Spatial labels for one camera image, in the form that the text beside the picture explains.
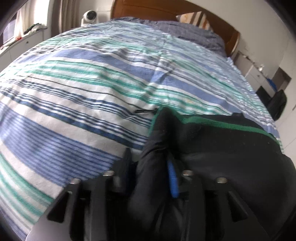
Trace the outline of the black puffer jacket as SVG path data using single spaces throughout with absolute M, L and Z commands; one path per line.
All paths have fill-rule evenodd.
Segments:
M 273 135 L 242 114 L 181 115 L 163 106 L 128 208 L 133 240 L 295 240 L 295 166 Z

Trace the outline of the blue checked pillow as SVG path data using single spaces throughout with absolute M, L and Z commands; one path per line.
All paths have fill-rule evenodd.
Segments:
M 114 18 L 111 19 L 111 21 L 126 21 L 147 25 L 153 29 L 171 34 L 179 39 L 198 44 L 222 57 L 227 57 L 224 41 L 212 30 L 204 30 L 190 24 L 175 21 L 150 21 L 131 16 Z

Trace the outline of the striped brown white pillow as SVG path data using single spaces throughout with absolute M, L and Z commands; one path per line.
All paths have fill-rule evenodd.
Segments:
M 176 19 L 180 23 L 190 24 L 208 31 L 212 30 L 210 22 L 208 21 L 207 16 L 203 11 L 178 15 L 176 16 Z

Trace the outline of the beige curtain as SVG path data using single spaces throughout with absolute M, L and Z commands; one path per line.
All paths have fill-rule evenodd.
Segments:
M 79 1 L 54 1 L 51 22 L 51 36 L 54 37 L 79 26 Z

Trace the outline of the striped blue green duvet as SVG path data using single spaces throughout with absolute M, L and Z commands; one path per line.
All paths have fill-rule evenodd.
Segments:
M 242 113 L 279 138 L 233 61 L 150 26 L 109 21 L 32 47 L 1 72 L 1 216 L 20 240 L 72 178 L 142 150 L 152 116 Z

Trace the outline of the wooden headboard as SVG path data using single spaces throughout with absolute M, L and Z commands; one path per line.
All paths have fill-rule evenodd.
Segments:
M 214 33 L 224 40 L 227 56 L 231 57 L 238 48 L 240 33 L 219 16 L 189 1 L 113 1 L 110 18 L 132 16 L 150 21 L 176 21 L 177 15 L 197 11 L 203 11 L 206 14 Z

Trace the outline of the white wardrobe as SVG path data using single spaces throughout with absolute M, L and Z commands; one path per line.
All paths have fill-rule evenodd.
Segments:
M 284 90 L 287 104 L 281 117 L 275 122 L 282 147 L 285 149 L 295 140 L 295 39 L 290 39 L 280 68 L 285 71 L 291 80 Z

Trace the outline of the white window-side cabinet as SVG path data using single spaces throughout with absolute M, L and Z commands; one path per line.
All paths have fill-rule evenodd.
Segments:
M 11 46 L 1 50 L 0 68 L 1 71 L 9 66 L 20 55 L 36 46 L 44 40 L 44 30 L 38 30 L 32 34 L 29 34 L 22 39 L 16 41 Z

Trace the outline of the dark jacket on chair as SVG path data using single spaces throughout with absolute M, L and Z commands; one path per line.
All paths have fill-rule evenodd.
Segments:
M 273 98 L 267 105 L 267 110 L 274 121 L 278 120 L 287 104 L 287 96 L 283 90 L 280 90 L 275 93 Z

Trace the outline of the white desk with drawers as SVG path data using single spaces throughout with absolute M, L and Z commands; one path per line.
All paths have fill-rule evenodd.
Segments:
M 269 97 L 273 97 L 275 95 L 275 91 L 267 81 L 267 78 L 247 56 L 238 52 L 234 58 L 234 64 L 255 92 L 262 87 Z

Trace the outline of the small white fan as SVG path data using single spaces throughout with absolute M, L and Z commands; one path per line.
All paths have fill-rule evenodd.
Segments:
M 97 20 L 97 12 L 94 10 L 89 10 L 84 13 L 81 19 L 81 27 L 89 24 L 95 23 Z

